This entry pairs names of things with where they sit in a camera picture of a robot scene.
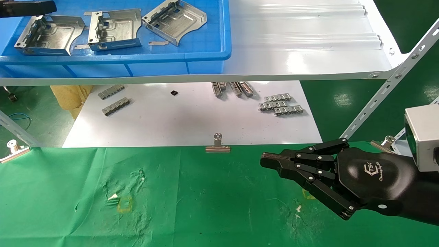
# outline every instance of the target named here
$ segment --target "white shelf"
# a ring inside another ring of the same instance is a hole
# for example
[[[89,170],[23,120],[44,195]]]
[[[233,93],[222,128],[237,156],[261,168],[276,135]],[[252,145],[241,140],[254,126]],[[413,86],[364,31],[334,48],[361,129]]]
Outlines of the white shelf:
[[[222,75],[127,77],[122,82],[4,78],[0,85],[364,79],[395,69],[407,57],[373,0],[231,0],[230,20],[232,56]]]
[[[322,141],[300,82],[250,82],[255,95],[216,98],[211,83],[138,84],[108,99],[97,94],[109,86],[95,86],[63,147],[151,147],[213,145],[223,134],[224,145],[320,143]],[[177,96],[170,94],[178,91]],[[290,93],[289,105],[301,105],[302,114],[276,117],[260,112],[263,96]],[[102,109],[123,98],[133,103],[104,116]]]

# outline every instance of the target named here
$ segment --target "logo on robotic hand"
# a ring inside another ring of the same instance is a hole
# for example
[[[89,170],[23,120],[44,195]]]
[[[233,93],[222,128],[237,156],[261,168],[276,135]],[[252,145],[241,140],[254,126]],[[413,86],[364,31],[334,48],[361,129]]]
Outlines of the logo on robotic hand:
[[[379,180],[380,182],[383,181],[383,169],[379,162],[375,162],[376,165],[372,165],[372,163],[366,162],[364,164],[364,171],[369,174],[370,176],[373,176],[375,174],[380,174]]]

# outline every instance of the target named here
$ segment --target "blue plastic tray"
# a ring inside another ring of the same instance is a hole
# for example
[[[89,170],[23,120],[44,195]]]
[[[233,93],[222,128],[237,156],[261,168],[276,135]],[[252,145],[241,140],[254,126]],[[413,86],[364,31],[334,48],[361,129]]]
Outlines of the blue plastic tray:
[[[163,0],[55,0],[58,11],[52,15],[81,16],[88,26],[86,11],[111,11],[140,8],[142,16]],[[0,76],[15,78],[90,78],[158,76],[181,74],[221,74],[224,60],[231,56],[228,0],[185,0],[207,14],[207,23],[183,36],[178,47],[150,46],[150,41],[165,41],[143,25],[137,32],[141,47],[97,51],[75,50],[86,44],[84,30],[70,47],[71,56],[42,57],[20,54],[14,44],[30,17],[2,18],[0,37]]]

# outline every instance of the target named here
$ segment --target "blue cable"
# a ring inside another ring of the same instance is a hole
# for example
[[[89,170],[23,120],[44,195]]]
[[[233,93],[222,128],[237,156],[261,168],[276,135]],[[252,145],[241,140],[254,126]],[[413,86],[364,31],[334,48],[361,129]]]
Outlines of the blue cable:
[[[30,126],[30,122],[31,122],[30,117],[29,117],[28,115],[24,114],[24,113],[14,113],[14,114],[9,115],[8,117],[12,117],[12,116],[15,116],[15,115],[23,115],[24,117],[11,118],[11,120],[29,119],[29,125],[28,125],[28,126],[26,127],[26,129],[25,129],[25,130],[27,130],[27,129],[29,128],[29,126]]]

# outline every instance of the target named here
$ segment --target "robotic hand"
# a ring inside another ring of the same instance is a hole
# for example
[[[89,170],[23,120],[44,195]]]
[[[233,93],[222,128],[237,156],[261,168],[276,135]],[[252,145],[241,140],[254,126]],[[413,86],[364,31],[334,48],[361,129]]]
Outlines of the robotic hand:
[[[45,15],[55,12],[54,1],[14,2],[13,0],[0,0],[0,18],[16,16]]]
[[[439,225],[439,172],[420,172],[412,157],[368,153],[341,138],[263,153],[260,164],[296,181],[344,220],[368,209]]]

